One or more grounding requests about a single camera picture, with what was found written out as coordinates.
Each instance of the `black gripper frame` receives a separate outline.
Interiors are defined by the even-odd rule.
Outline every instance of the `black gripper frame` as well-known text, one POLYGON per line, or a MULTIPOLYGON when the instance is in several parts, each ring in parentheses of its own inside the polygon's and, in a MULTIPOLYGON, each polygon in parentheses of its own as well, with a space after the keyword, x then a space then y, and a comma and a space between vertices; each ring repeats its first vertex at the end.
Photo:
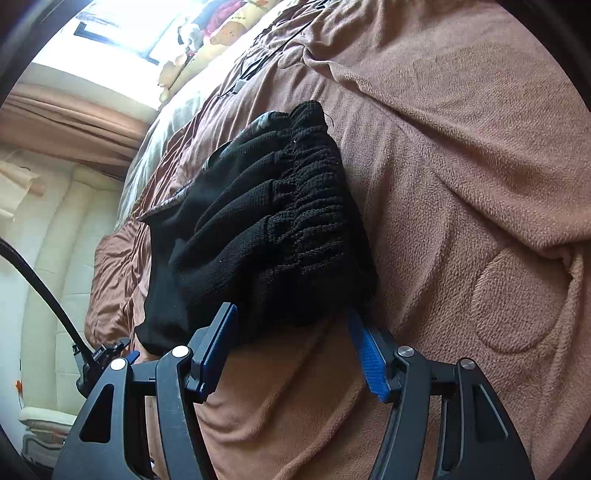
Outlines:
POLYGON ((116 358, 90 392, 62 447, 54 480, 153 479, 145 397, 155 396, 171 480, 217 480, 195 415, 217 387, 226 360, 214 347, 235 342, 236 307, 222 304, 209 327, 160 360, 130 365, 116 358))
POLYGON ((441 396, 433 480, 534 480, 517 431, 474 360, 429 361, 415 350, 399 351, 388 331, 368 329, 384 357, 393 403, 369 480, 417 478, 432 395, 441 396))

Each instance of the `window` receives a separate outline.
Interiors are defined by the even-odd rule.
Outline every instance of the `window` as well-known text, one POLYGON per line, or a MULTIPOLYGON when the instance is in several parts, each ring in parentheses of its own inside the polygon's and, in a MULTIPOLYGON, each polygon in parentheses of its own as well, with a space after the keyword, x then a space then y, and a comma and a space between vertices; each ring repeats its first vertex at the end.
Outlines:
POLYGON ((74 35, 133 51, 158 64, 178 45, 178 27, 202 8, 201 0, 96 0, 76 15, 80 24, 74 35))

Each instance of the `brown fleece blanket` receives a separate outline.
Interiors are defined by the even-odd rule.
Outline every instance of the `brown fleece blanket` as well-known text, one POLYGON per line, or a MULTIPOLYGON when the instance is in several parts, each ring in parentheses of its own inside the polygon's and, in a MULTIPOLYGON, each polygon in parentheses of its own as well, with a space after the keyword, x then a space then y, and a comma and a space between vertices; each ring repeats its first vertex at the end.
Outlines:
MULTIPOLYGON (((583 101, 495 3, 337 1, 289 9, 276 24, 170 142, 134 217, 100 243, 88 340, 133 334, 143 321, 150 236, 135 217, 261 113, 316 99, 380 277, 373 320, 430 359, 476 359, 537 479, 548 478, 591 414, 583 101), (308 22, 237 95, 217 96, 308 22)), ((388 413, 365 387, 340 314, 236 349, 197 406, 228 480, 367 478, 388 413)), ((421 479, 431 478, 436 435, 432 418, 421 479)))

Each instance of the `white padded wall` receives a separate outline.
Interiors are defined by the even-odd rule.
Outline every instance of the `white padded wall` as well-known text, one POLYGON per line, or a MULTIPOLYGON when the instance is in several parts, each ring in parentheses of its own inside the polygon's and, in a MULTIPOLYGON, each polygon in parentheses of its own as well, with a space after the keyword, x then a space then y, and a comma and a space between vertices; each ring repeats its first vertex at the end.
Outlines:
MULTIPOLYGON (((0 220, 2 235, 20 254, 35 265, 43 239, 57 208, 72 182, 75 164, 0 144, 0 159, 39 174, 46 186, 43 196, 28 193, 17 209, 14 221, 0 220)), ((29 285, 22 275, 0 258, 0 318, 2 368, 0 368, 0 423, 12 444, 20 451, 25 427, 19 422, 22 401, 15 382, 21 378, 22 318, 29 285)))
MULTIPOLYGON (((95 249, 101 237, 112 232, 121 187, 121 182, 77 166, 35 263, 35 271, 60 300, 82 338, 95 249)), ((77 414, 84 401, 76 389, 77 377, 71 339, 30 289, 21 342, 25 405, 77 414)))

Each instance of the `metal screw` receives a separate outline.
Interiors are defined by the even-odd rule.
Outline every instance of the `metal screw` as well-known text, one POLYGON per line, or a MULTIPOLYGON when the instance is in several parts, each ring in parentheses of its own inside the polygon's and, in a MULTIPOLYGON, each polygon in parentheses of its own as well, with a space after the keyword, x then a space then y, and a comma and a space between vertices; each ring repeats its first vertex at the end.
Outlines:
POLYGON ((127 365, 127 360, 125 358, 116 358, 115 360, 113 360, 111 362, 111 368, 113 370, 121 370, 122 368, 125 367, 125 365, 127 365))
POLYGON ((474 370, 476 368, 474 360, 471 360, 469 358, 462 358, 460 360, 460 365, 466 370, 474 370))
POLYGON ((179 345, 173 348, 173 356, 176 358, 182 358, 189 354, 189 347, 184 345, 179 345))
POLYGON ((403 345, 401 347, 398 347, 398 354, 400 356, 408 358, 409 356, 414 355, 414 348, 411 346, 403 345))

